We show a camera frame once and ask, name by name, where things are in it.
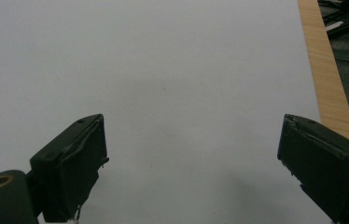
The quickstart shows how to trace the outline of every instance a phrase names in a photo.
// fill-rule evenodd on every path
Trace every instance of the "white tabletop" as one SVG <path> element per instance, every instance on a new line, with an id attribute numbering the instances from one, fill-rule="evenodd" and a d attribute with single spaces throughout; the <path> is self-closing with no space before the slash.
<path id="1" fill-rule="evenodd" d="M 276 159 L 319 120 L 295 0 L 0 2 L 0 172 L 96 113 L 80 223 L 329 223 Z"/>

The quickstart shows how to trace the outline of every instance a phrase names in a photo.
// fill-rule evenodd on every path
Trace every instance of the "wooden edge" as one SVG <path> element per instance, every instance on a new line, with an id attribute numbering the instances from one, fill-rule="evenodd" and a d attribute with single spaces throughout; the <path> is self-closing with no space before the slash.
<path id="1" fill-rule="evenodd" d="M 299 0 L 300 17 L 322 123 L 349 139 L 349 104 L 317 1 Z"/>

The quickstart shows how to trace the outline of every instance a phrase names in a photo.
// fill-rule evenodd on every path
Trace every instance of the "white surface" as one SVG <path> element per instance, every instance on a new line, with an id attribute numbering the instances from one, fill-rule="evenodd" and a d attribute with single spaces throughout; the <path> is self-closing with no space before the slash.
<path id="1" fill-rule="evenodd" d="M 296 0 L 0 2 L 0 172 L 96 113 L 80 223 L 329 223 L 276 159 L 318 119 Z"/>

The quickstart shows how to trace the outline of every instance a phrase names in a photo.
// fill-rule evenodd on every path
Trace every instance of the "brass-colored ring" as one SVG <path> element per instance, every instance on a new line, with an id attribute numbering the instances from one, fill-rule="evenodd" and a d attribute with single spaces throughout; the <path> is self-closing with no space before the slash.
<path id="1" fill-rule="evenodd" d="M 0 179 L 2 179 L 2 178 L 4 178 L 4 180 L 0 181 L 0 188 L 9 184 L 14 179 L 14 176 L 13 175 L 0 175 Z"/>

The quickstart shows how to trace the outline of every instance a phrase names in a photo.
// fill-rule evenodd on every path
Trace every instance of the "light brown wood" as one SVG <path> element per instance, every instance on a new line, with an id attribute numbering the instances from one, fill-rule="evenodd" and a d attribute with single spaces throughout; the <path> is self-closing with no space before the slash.
<path id="1" fill-rule="evenodd" d="M 349 104 L 317 0 L 299 0 L 299 7 L 320 118 L 325 126 L 349 138 Z"/>

